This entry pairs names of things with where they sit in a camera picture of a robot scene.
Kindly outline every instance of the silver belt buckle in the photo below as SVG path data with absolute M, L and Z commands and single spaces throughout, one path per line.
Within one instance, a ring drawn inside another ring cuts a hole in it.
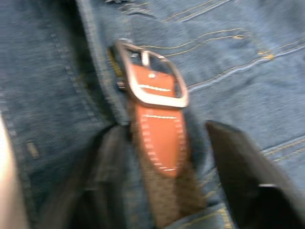
M 151 107 L 166 107 L 171 109 L 182 109 L 188 105 L 188 92 L 185 86 L 184 80 L 181 77 L 179 71 L 175 67 L 175 65 L 166 59 L 164 56 L 161 56 L 155 52 L 151 52 L 144 48 L 138 47 L 136 45 L 130 44 L 125 40 L 118 40 L 115 42 L 115 48 L 118 51 L 123 65 L 125 67 L 125 87 L 129 91 L 129 93 L 135 97 L 140 103 L 144 106 Z M 132 67 L 132 62 L 130 60 L 129 54 L 127 51 L 139 52 L 141 54 L 142 64 L 146 68 L 150 68 L 149 56 L 154 56 L 158 58 L 160 61 L 164 62 L 173 72 L 173 77 L 175 77 L 176 82 L 178 83 L 181 89 L 181 97 L 167 97 L 156 94 L 151 94 L 145 92 L 142 88 L 139 87 L 137 79 L 135 77 L 135 72 Z

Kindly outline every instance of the blue denim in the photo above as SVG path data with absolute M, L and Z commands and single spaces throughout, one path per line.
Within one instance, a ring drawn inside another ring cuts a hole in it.
M 115 121 L 129 122 L 107 53 L 119 38 L 171 60 L 190 94 L 184 113 L 207 208 L 167 228 L 234 228 L 206 120 L 251 135 L 305 191 L 305 1 L 76 2 L 11 0 L 1 13 L 7 38 L 1 113 L 33 225 L 89 139 Z M 132 145 L 127 152 L 128 227 L 153 228 Z

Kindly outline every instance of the brown leather belt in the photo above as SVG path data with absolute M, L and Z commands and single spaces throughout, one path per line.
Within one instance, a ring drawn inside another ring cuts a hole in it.
M 182 113 L 188 104 L 187 89 L 175 66 L 163 56 L 121 40 L 115 46 L 126 69 L 132 134 L 142 176 L 156 226 L 162 228 L 205 205 L 190 162 Z M 143 66 L 131 63 L 127 50 L 140 52 Z M 150 70 L 150 55 L 167 64 L 173 74 Z M 181 98 L 175 98 L 175 81 Z

